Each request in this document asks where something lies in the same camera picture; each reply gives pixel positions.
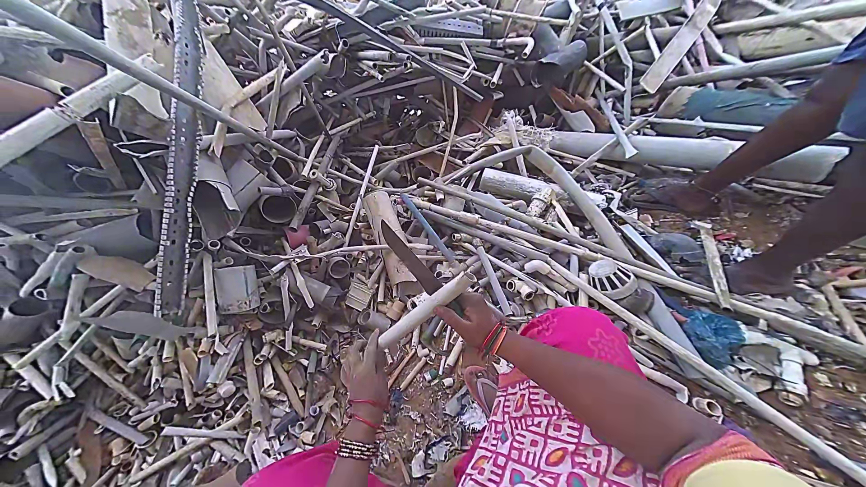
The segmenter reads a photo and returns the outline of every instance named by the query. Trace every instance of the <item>knife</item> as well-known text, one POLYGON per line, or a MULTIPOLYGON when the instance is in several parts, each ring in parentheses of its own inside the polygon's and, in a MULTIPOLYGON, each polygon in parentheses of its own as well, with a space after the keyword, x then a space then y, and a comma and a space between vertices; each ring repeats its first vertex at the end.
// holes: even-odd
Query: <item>knife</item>
MULTIPOLYGON (((397 255, 404 264, 406 264, 406 269, 408 269, 409 272, 411 272, 418 280, 418 283, 421 284, 424 292, 428 295, 433 295, 433 293, 437 292, 442 287, 442 283, 436 279, 433 272, 430 271, 423 262, 421 262, 421 259, 415 255, 415 252, 409 248, 409 245, 406 245, 406 242, 404 242, 386 222, 382 222, 382 237, 385 239, 385 243, 391 251, 394 252, 394 254, 397 255)), ((463 308, 457 301, 450 302, 448 307, 453 309, 459 316, 463 316, 463 308)), ((444 354, 442 350, 439 350, 437 347, 432 345, 433 331, 435 328, 436 326, 431 324, 426 330, 424 330, 421 341, 430 350, 438 354, 444 354)))

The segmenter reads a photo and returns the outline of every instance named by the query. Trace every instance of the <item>knife handle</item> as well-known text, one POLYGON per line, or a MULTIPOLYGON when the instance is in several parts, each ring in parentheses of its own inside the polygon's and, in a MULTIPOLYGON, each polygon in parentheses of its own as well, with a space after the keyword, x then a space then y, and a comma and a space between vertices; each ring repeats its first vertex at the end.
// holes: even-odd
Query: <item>knife handle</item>
POLYGON ((461 306, 460 303, 457 302, 457 300, 454 300, 454 301, 448 303, 448 307, 453 309, 454 312, 457 313, 458 316, 463 318, 463 306, 461 306))

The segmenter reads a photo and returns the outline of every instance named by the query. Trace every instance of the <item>debris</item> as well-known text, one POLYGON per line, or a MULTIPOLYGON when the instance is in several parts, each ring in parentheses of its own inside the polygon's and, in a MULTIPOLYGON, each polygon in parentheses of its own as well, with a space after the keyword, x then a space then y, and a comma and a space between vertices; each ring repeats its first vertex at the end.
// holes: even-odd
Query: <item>debris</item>
MULTIPOLYGON (((805 377, 856 397, 807 368, 866 362, 855 264, 800 284, 811 302, 732 295, 721 266, 767 243, 734 218, 760 211, 713 218, 701 245, 628 193, 774 120, 862 3, 223 3, 0 0, 5 483, 241 484, 334 437, 341 352, 374 329, 394 432, 377 468, 426 477, 487 424, 433 317, 466 291, 514 329, 606 309, 680 401, 702 381, 863 479, 742 386, 814 414, 805 377), (712 289, 681 277, 704 263, 712 289)), ((826 195, 850 151, 830 139, 744 191, 826 195)))

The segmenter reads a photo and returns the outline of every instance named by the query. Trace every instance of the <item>perforated metal strip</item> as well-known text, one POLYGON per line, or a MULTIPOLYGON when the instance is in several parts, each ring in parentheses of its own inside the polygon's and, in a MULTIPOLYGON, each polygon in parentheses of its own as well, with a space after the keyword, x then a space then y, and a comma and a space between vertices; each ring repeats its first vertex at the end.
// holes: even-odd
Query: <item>perforated metal strip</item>
MULTIPOLYGON (((173 0, 174 84, 201 97, 203 42, 195 0, 173 0)), ((160 225, 157 290, 154 313, 179 316, 186 296, 192 195, 196 189, 201 124, 198 113, 171 100, 171 138, 165 177, 165 202, 160 225)))

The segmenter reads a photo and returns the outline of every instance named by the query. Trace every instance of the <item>woman's hand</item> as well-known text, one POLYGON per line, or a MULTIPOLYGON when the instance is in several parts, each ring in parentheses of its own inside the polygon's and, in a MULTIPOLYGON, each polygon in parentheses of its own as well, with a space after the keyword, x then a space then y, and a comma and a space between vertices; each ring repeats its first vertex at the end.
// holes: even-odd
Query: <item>woman's hand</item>
MULTIPOLYGON (((385 373, 385 354, 378 348, 379 330, 370 340, 358 340, 349 349, 349 400, 372 401, 382 406, 389 403, 388 375, 385 373)), ((368 403, 352 403, 352 413, 375 425, 382 424, 385 412, 368 403)))
POLYGON ((502 313, 491 308, 484 296, 477 293, 465 293, 459 299, 463 318, 444 306, 434 309, 436 316, 452 327, 468 345, 481 348, 490 331, 502 319, 502 313))

